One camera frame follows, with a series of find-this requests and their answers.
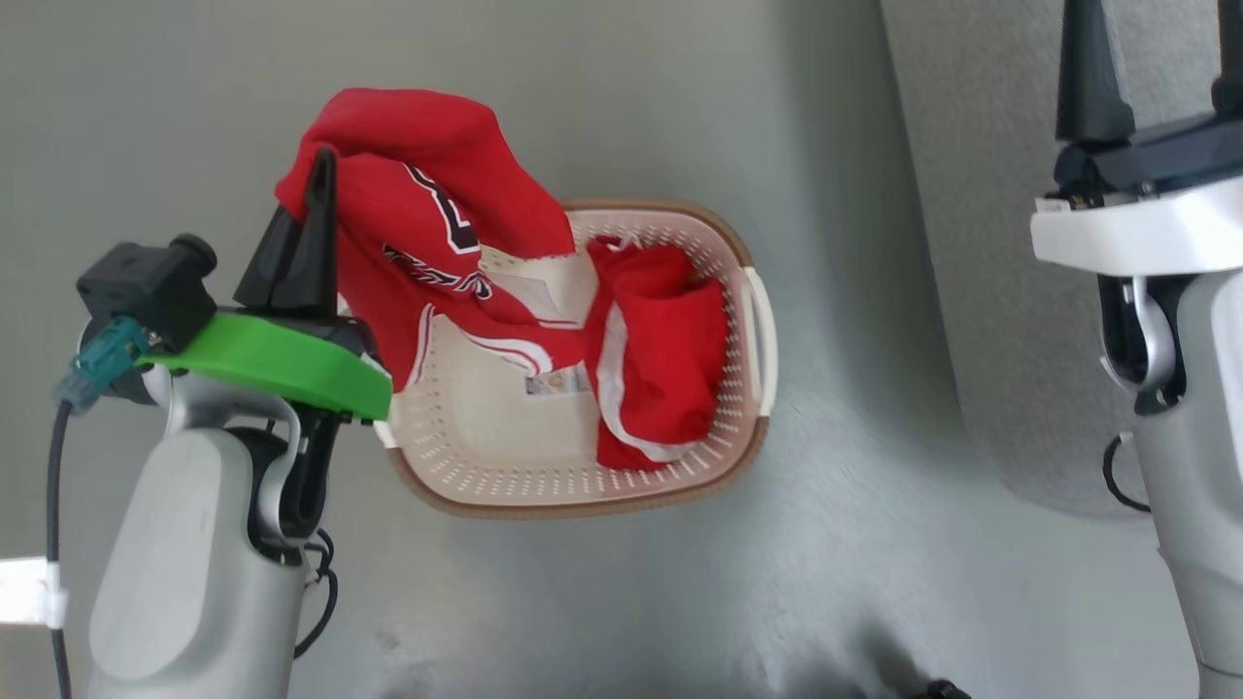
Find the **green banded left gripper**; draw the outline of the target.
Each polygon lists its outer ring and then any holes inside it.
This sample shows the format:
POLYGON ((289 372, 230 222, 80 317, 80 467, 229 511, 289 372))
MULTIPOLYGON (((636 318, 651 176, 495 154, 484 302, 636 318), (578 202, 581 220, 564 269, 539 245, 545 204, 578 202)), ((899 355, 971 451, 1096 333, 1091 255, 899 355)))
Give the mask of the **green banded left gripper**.
MULTIPOLYGON (((273 211, 232 300, 259 313, 337 315, 336 155, 319 148, 305 189, 306 220, 273 211), (280 300, 303 236, 303 303, 280 300)), ((216 313, 178 353, 143 354, 138 367, 163 366, 324 409, 388 420, 392 381, 351 350, 266 318, 216 313)))

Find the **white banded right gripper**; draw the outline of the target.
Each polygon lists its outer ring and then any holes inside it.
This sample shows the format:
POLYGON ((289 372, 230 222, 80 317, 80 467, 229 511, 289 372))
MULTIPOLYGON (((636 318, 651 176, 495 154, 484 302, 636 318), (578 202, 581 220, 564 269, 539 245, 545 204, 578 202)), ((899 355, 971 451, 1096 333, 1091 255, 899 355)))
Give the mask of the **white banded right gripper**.
POLYGON ((1070 146, 1030 216, 1040 261, 1117 279, 1241 269, 1242 0, 1217 6, 1217 116, 1135 133, 1104 4, 1062 4, 1057 139, 1070 146))

